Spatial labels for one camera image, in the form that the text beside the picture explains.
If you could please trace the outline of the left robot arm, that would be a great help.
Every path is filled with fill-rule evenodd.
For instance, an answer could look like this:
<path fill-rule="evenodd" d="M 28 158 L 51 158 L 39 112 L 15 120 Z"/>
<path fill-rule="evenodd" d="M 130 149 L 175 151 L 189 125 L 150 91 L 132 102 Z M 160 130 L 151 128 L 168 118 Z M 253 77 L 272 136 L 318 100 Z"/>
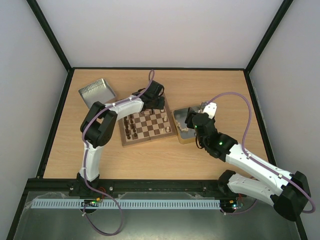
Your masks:
<path fill-rule="evenodd" d="M 104 195 L 98 190 L 99 167 L 104 146 L 111 140 L 117 121 L 144 110 L 161 110 L 165 105 L 164 86 L 150 80 L 146 88 L 114 103 L 96 101 L 81 124 L 84 144 L 83 161 L 76 180 L 71 182 L 69 195 L 93 197 Z"/>

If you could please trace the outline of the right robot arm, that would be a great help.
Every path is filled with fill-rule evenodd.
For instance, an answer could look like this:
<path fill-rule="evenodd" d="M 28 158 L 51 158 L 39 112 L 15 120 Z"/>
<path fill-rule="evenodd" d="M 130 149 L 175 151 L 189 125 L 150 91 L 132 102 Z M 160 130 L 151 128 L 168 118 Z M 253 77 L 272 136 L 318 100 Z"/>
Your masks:
<path fill-rule="evenodd" d="M 252 177 L 227 170 L 218 179 L 218 191 L 224 196 L 231 193 L 250 196 L 271 205 L 283 218 L 297 221 L 311 197 L 307 177 L 300 171 L 291 173 L 264 161 L 234 138 L 218 132 L 214 114 L 210 106 L 203 112 L 188 108 L 185 123 L 195 130 L 197 147 Z"/>

